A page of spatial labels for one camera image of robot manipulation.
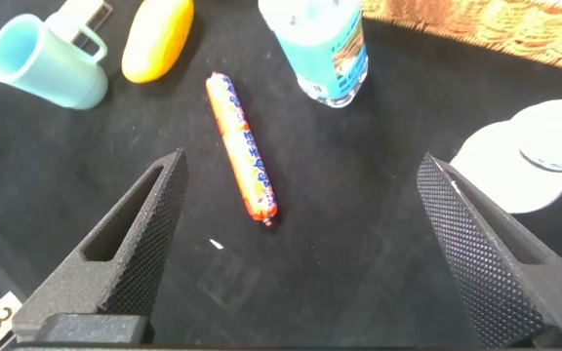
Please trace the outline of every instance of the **wicker basket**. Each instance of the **wicker basket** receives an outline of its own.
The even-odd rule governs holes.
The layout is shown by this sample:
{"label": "wicker basket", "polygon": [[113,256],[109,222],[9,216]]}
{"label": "wicker basket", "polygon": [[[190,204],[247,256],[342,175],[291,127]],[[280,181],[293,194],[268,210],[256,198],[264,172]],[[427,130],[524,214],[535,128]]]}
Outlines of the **wicker basket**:
{"label": "wicker basket", "polygon": [[562,67],[562,0],[363,0],[363,16]]}

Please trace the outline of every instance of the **number 3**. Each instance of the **number 3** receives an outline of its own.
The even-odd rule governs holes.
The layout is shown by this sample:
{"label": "number 3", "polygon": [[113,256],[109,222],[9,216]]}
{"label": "number 3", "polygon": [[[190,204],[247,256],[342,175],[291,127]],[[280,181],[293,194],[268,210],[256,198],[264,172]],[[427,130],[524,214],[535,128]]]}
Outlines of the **number 3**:
{"label": "number 3", "polygon": [[1,324],[8,321],[10,317],[12,317],[12,309],[10,309],[10,307],[4,307],[4,311],[6,312],[6,317],[0,318],[0,329],[1,329]]}

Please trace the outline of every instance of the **black table surface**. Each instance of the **black table surface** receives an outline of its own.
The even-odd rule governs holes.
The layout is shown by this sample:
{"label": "black table surface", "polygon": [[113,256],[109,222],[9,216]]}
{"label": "black table surface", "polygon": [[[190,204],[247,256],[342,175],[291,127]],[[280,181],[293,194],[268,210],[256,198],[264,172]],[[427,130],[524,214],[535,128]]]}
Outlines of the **black table surface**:
{"label": "black table surface", "polygon": [[[0,0],[0,27],[61,1]],[[415,175],[483,126],[562,98],[562,69],[364,21],[355,101],[309,99],[253,0],[198,0],[176,66],[146,85],[120,58],[140,0],[100,30],[110,90],[73,111],[0,84],[0,265],[30,294],[157,158],[184,147],[181,220],[153,315],[161,343],[474,346]],[[283,214],[242,204],[204,82],[230,75]],[[562,198],[518,217],[562,255]],[[214,239],[224,246],[217,250]]]}

